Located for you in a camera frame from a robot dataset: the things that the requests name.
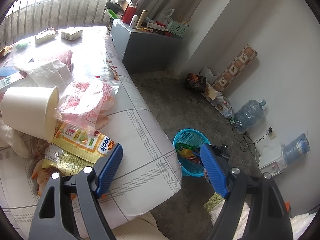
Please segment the gray cabinet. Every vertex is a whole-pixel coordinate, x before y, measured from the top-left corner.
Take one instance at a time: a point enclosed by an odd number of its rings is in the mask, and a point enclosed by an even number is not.
[[[181,39],[129,28],[114,20],[111,38],[129,74],[166,69],[181,44]]]

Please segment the red thermos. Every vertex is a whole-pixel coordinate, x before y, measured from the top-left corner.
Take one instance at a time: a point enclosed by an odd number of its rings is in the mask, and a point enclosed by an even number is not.
[[[124,11],[121,17],[123,23],[130,24],[132,17],[135,15],[137,11],[137,7],[138,7],[138,4],[134,2],[131,2],[128,5],[128,7],[126,8],[126,10]]]

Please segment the wall outlet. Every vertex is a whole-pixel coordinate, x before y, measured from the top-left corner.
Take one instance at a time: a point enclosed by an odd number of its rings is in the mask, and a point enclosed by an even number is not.
[[[266,129],[267,133],[269,132],[270,128],[271,128],[271,126]],[[275,137],[276,137],[276,132],[274,130],[272,130],[272,132],[269,133],[269,138],[270,138],[270,140],[273,140]]]

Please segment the yellow snack package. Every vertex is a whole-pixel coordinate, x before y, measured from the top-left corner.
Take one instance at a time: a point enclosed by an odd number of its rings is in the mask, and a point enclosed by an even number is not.
[[[90,134],[67,123],[57,129],[52,143],[91,163],[96,163],[100,157],[108,155],[115,145],[113,140],[98,131]]]
[[[75,175],[84,167],[93,166],[87,162],[51,143],[45,150],[45,159],[42,164],[43,169],[50,167],[58,168],[64,175]]]

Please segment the blue plastic water bottle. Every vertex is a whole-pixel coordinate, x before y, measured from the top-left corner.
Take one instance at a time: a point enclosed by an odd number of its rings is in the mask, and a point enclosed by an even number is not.
[[[264,116],[262,107],[266,103],[264,99],[260,103],[256,100],[249,100],[235,113],[235,127],[240,134],[243,134]]]

